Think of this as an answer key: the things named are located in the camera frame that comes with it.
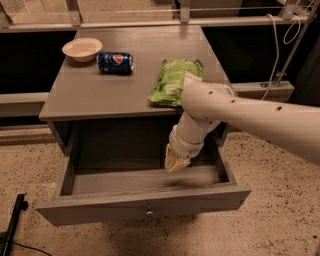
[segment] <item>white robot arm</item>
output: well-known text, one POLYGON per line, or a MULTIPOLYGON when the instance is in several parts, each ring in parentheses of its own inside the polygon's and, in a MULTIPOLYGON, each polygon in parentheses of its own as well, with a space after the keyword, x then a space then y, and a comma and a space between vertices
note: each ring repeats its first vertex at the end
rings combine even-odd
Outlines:
POLYGON ((236 97, 224 84, 186 75, 184 113, 170 133, 165 167, 183 169, 222 121, 320 165, 320 108, 236 97))

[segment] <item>chip bag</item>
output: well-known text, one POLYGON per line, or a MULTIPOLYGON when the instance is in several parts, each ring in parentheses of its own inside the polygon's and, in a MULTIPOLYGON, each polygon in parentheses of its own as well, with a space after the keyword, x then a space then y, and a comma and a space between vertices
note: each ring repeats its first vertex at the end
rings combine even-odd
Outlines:
POLYGON ((186 71, 199 77, 201 81, 203 80, 203 64, 201 61, 164 60, 161 64, 157 86, 152 90, 148 100, 159 106, 181 106, 180 96, 183 91, 186 71))

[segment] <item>floor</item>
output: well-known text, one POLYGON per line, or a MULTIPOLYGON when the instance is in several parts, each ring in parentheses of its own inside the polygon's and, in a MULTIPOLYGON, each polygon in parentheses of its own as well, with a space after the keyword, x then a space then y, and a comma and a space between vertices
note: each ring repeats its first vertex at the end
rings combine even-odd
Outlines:
MULTIPOLYGON (((14 240, 51 255, 316 255, 320 168, 247 133, 231 132, 225 143, 238 183, 252 187, 239 210, 62 227, 35 210, 50 200, 62 167, 49 130, 0 131, 0 145, 0 231, 16 195, 27 193, 14 240)), ((14 245, 12 255, 44 254, 14 245)))

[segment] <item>white bowl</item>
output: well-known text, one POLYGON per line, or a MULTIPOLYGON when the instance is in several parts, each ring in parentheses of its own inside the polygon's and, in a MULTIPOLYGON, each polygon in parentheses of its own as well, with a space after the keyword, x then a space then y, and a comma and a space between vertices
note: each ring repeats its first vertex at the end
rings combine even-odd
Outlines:
POLYGON ((98 39, 80 38, 66 43, 62 51, 78 62, 88 62, 93 60, 101 49, 102 43, 98 39))

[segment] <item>blue can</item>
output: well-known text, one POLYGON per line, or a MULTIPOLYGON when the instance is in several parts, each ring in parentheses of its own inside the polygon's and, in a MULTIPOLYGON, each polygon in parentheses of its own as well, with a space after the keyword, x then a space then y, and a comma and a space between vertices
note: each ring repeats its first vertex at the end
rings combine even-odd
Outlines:
POLYGON ((125 52, 99 52, 97 62, 100 71, 108 73, 131 73, 133 56, 125 52))

